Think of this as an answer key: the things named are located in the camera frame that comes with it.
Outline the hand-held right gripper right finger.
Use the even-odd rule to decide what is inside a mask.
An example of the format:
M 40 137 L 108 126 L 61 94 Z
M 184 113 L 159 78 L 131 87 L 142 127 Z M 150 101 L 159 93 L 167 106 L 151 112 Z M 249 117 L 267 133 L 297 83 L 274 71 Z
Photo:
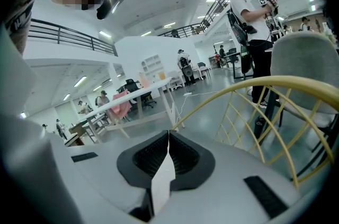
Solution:
M 318 193 L 300 193 L 242 149 L 174 131 L 169 142 L 176 178 L 168 224 L 291 224 Z

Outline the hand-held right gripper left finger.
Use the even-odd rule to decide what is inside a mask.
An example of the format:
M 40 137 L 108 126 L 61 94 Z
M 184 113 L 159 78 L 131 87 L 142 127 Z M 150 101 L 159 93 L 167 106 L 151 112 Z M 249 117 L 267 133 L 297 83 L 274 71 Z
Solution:
M 129 185 L 117 169 L 118 156 L 153 136 L 66 147 L 59 136 L 50 139 L 56 165 L 82 219 L 132 219 L 145 190 Z

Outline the gold wire round chair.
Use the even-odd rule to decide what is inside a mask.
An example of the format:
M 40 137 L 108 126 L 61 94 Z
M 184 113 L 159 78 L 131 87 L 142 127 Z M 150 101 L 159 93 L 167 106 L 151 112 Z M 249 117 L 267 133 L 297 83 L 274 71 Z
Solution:
M 247 88 L 250 86 L 257 86 L 257 85 L 263 86 L 264 89 L 269 89 L 270 92 L 276 93 L 280 97 L 283 98 L 283 104 L 281 105 L 278 113 L 273 119 L 269 119 L 268 116 L 265 115 L 260 110 L 258 105 L 253 104 L 243 94 L 240 94 L 238 92 L 238 90 L 241 88 Z M 310 115 L 307 115 L 291 99 L 290 94 L 292 90 L 298 90 L 316 99 L 316 103 L 313 109 L 311 110 Z M 282 147 L 282 152 L 278 154 L 278 157 L 275 157 L 271 161 L 267 162 L 267 164 L 271 165 L 272 163 L 277 161 L 279 157 L 285 155 L 288 161 L 288 165 L 291 170 L 291 175 L 292 175 L 291 181 L 297 189 L 299 188 L 299 185 L 301 183 L 303 183 L 307 179 L 314 176 L 314 174 L 317 173 L 319 170 L 321 170 L 326 164 L 329 163 L 332 166 L 334 165 L 335 163 L 334 153 L 332 152 L 332 149 L 330 148 L 328 141 L 326 141 L 325 138 L 321 135 L 320 128 L 316 126 L 315 122 L 313 121 L 313 116 L 315 112 L 319 109 L 322 103 L 329 105 L 335 111 L 339 112 L 339 89 L 338 88 L 330 84 L 326 84 L 324 82 L 320 82 L 320 81 L 309 79 L 309 78 L 297 77 L 297 76 L 268 76 L 268 77 L 260 77 L 258 79 L 248 79 L 248 80 L 242 81 L 240 83 L 237 83 L 235 85 L 229 86 L 227 88 L 224 88 L 216 92 L 215 95 L 213 95 L 212 97 L 208 98 L 207 100 L 199 104 L 195 109 L 189 112 L 181 120 L 177 121 L 177 123 L 172 126 L 172 130 L 175 130 L 176 128 L 178 128 L 180 124 L 182 124 L 186 119 L 188 119 L 194 113 L 199 111 L 205 105 L 207 105 L 211 101 L 216 100 L 217 98 L 225 94 L 230 94 L 231 96 L 233 96 L 234 94 L 238 95 L 239 97 L 241 97 L 244 101 L 246 101 L 248 104 L 250 104 L 254 108 L 253 114 L 258 112 L 264 118 L 265 122 L 268 124 L 268 128 L 264 131 L 263 135 L 260 138 L 255 137 L 254 132 L 249 127 L 249 123 L 247 121 L 244 121 L 248 131 L 251 133 L 254 139 L 254 142 L 255 142 L 255 145 L 252 147 L 252 149 L 255 149 L 255 148 L 258 149 L 260 159 L 262 163 L 265 163 L 265 159 L 263 156 L 262 149 L 259 145 L 259 142 L 267 135 L 269 131 L 272 130 Z M 291 141 L 289 144 L 284 143 L 281 135 L 278 133 L 277 129 L 274 127 L 274 124 L 276 120 L 278 119 L 278 116 L 282 113 L 282 109 L 285 107 L 286 103 L 289 103 L 301 115 L 301 117 L 305 119 L 305 122 L 306 122 L 305 126 L 297 133 L 295 139 Z M 320 143 L 322 144 L 322 147 L 324 148 L 326 152 L 326 158 L 324 162 L 322 162 L 320 166 L 315 168 L 310 174 L 306 175 L 305 177 L 301 179 L 298 179 L 295 165 L 289 153 L 289 148 L 291 148 L 292 145 L 294 145 L 294 143 L 301 137 L 301 135 L 304 133 L 307 127 L 311 127 L 314 130 Z

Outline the black office chair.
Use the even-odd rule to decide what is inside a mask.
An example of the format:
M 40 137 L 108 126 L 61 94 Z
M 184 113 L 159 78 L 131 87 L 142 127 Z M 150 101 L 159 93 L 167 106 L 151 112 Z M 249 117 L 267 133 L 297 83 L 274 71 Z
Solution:
M 132 93 L 134 91 L 139 90 L 140 88 L 138 87 L 137 84 L 140 84 L 140 82 L 137 80 L 136 82 L 133 79 L 127 79 L 126 83 L 121 86 L 120 88 L 117 89 L 117 92 L 122 93 L 124 91 L 128 91 L 129 93 Z M 151 107 L 152 109 L 154 108 L 152 103 L 157 103 L 151 96 L 151 92 L 145 93 L 141 95 L 141 107 L 145 108 L 147 106 Z M 137 107 L 137 99 L 133 98 L 132 100 L 129 101 L 131 104 L 131 110 L 136 110 Z

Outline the grey upholstered chair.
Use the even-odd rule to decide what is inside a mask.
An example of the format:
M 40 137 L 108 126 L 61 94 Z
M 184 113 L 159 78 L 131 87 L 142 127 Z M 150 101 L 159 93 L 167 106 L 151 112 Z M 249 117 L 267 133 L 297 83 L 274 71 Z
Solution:
M 271 75 L 297 76 L 314 79 L 339 88 L 339 54 L 329 38 L 316 32 L 295 32 L 280 38 L 269 52 L 271 54 Z M 265 115 L 271 118 L 275 107 L 279 120 L 284 112 L 289 112 L 302 120 L 300 112 L 309 116 L 320 135 L 332 147 L 339 135 L 339 111 L 321 103 L 314 110 L 316 99 L 302 92 L 290 93 L 296 104 L 284 102 L 277 93 L 271 92 Z

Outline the pink cloth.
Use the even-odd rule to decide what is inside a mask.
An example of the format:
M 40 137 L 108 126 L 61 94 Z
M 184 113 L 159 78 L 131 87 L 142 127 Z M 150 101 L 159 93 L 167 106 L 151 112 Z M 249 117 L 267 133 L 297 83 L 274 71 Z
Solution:
M 113 100 L 117 100 L 118 98 L 121 98 L 121 97 L 128 95 L 128 94 L 129 94 L 128 91 L 123 91 L 121 93 L 113 95 Z M 112 107 L 111 111 L 116 116 L 118 116 L 120 119 L 126 119 L 127 121 L 129 121 L 128 112 L 130 111 L 131 108 L 132 108 L 132 105 L 129 102 L 129 100 L 127 100 L 126 102 L 123 102 L 119 105 Z

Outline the white table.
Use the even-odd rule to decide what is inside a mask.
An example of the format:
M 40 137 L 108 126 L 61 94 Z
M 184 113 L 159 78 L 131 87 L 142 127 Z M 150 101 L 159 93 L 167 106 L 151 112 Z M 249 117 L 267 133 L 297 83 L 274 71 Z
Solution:
M 90 130 L 92 131 L 96 139 L 94 143 L 101 143 L 102 135 L 107 131 L 113 130 L 120 130 L 125 137 L 129 138 L 130 136 L 125 132 L 124 130 L 125 128 L 142 125 L 148 122 L 153 122 L 155 120 L 162 119 L 165 117 L 169 118 L 169 121 L 174 130 L 178 130 L 179 127 L 184 128 L 185 125 L 183 124 L 183 122 L 181 122 L 180 112 L 175 104 L 172 95 L 171 81 L 172 81 L 171 77 L 157 81 L 147 87 L 141 88 L 137 91 L 128 93 L 125 96 L 113 100 L 99 107 L 97 110 L 94 110 L 91 113 L 87 114 L 84 117 L 84 119 L 86 119 L 86 121 L 88 122 Z M 163 112 L 159 112 L 150 116 L 144 116 L 142 110 L 141 96 L 148 92 L 152 92 L 153 90 L 158 90 L 161 100 L 164 104 L 165 110 Z M 127 103 L 134 98 L 137 99 L 138 119 L 129 122 L 122 122 L 121 119 L 111 109 L 123 103 Z M 94 124 L 97 123 L 97 120 L 94 121 L 91 120 L 91 117 L 99 113 L 105 113 L 108 116 L 109 120 L 111 121 L 109 125 L 102 130 L 96 130 Z

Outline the white shelf unit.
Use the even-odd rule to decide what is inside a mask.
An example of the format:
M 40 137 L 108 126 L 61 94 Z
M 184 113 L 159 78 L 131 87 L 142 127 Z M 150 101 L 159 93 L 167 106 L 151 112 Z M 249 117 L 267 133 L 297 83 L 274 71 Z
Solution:
M 153 83 L 160 80 L 159 73 L 164 72 L 164 67 L 158 54 L 142 60 L 141 67 L 144 70 L 146 78 Z

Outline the black mezzanine railing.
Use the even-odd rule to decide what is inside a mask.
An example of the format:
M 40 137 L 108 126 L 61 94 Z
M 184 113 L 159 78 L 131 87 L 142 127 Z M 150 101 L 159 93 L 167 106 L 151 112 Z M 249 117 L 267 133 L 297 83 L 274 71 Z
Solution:
M 79 47 L 118 56 L 112 44 L 83 32 L 43 20 L 31 19 L 28 39 Z

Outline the person's brown printed shirt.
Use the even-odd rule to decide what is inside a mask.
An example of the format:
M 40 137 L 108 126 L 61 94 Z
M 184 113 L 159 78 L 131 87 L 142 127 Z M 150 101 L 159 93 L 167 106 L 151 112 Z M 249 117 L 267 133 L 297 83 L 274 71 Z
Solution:
M 24 53 L 29 34 L 34 0 L 14 0 L 5 17 L 6 30 L 20 54 Z

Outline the pale flower bunch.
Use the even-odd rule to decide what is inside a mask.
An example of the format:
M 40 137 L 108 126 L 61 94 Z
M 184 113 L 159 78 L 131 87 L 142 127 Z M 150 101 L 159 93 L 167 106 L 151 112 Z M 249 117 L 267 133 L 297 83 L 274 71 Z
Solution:
M 323 25 L 323 35 L 325 35 L 332 42 L 332 44 L 336 44 L 337 39 L 335 35 L 333 35 L 331 29 L 328 27 L 327 23 L 323 22 L 322 25 Z

